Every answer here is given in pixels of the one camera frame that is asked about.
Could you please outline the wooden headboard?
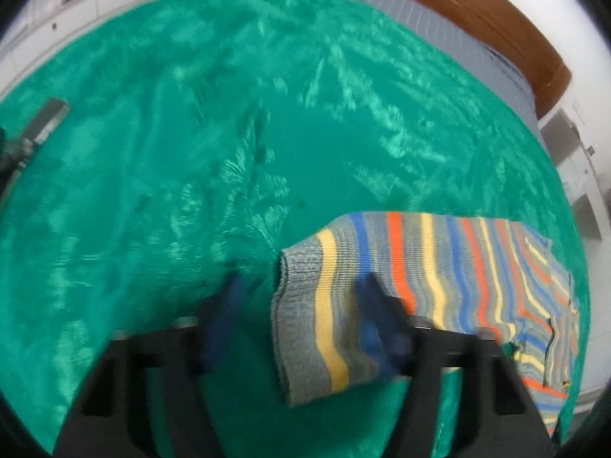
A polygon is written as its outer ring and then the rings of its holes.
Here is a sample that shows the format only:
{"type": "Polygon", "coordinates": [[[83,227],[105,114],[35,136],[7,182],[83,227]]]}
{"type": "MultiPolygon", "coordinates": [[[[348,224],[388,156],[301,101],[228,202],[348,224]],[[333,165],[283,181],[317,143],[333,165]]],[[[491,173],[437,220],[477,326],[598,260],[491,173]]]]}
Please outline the wooden headboard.
{"type": "Polygon", "coordinates": [[[509,0],[416,0],[472,37],[502,53],[519,68],[543,119],[572,80],[570,68],[547,37],[509,0]]]}

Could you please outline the grey checked mattress sheet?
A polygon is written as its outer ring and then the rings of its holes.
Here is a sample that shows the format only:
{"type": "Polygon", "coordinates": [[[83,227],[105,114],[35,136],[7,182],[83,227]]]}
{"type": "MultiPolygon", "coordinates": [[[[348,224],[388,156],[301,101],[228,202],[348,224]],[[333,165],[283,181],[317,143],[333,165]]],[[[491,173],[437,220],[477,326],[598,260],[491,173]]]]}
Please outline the grey checked mattress sheet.
{"type": "Polygon", "coordinates": [[[449,55],[494,92],[527,126],[539,143],[534,95],[519,68],[501,52],[472,37],[415,0],[356,0],[385,13],[428,44],[449,55]]]}

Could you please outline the striped knit sweater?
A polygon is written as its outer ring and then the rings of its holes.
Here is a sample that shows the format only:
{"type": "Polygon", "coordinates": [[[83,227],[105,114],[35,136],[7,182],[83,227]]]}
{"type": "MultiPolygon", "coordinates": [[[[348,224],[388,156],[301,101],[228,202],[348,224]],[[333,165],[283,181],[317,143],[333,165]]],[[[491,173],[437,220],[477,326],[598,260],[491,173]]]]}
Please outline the striped knit sweater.
{"type": "Polygon", "coordinates": [[[557,427],[579,353],[573,277],[549,239],[498,218],[350,213],[284,249],[272,339],[290,404],[396,373],[357,297],[368,276],[438,329],[486,329],[509,345],[546,428],[557,427]]]}

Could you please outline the green satin bedspread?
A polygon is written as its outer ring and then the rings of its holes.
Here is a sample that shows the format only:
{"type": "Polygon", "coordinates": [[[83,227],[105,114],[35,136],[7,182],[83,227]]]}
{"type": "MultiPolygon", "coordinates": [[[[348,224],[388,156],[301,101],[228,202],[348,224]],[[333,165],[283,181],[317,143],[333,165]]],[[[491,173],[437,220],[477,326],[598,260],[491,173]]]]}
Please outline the green satin bedspread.
{"type": "Polygon", "coordinates": [[[232,457],[374,457],[404,382],[287,407],[269,302],[281,249],[352,211],[521,221],[589,307],[573,213],[521,119],[450,56],[353,0],[157,0],[83,35],[1,105],[70,112],[1,208],[1,390],[52,449],[116,330],[256,285],[203,382],[232,457]]]}

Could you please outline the white desk shelf unit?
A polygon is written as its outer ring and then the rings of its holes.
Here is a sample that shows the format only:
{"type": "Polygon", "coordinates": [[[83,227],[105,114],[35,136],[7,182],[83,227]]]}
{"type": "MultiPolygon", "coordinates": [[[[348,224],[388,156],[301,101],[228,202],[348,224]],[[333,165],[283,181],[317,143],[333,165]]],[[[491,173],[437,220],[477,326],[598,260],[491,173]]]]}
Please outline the white desk shelf unit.
{"type": "Polygon", "coordinates": [[[558,109],[541,125],[540,131],[580,234],[588,239],[609,239],[610,218],[606,202],[577,125],[564,109],[558,109]]]}

